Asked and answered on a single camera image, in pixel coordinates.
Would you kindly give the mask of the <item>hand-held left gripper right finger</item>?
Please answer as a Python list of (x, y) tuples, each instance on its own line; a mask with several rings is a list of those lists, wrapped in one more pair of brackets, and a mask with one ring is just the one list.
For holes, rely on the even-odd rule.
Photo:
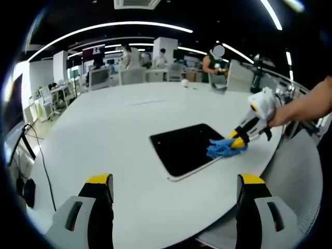
[(297, 215), (263, 179), (239, 174), (236, 248), (296, 248), (304, 237)]

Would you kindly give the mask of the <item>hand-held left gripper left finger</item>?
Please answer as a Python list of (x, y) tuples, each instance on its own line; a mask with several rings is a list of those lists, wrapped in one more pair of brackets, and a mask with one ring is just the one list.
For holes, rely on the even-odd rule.
[(45, 236), (53, 248), (113, 248), (113, 175), (89, 178), (54, 213)]

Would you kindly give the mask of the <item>person's right hand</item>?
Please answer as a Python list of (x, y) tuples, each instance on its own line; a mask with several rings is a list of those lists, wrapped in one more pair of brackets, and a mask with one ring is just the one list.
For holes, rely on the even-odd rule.
[(283, 126), (288, 122), (288, 111), (285, 106), (279, 106), (275, 109), (274, 116), (269, 120), (268, 127)]

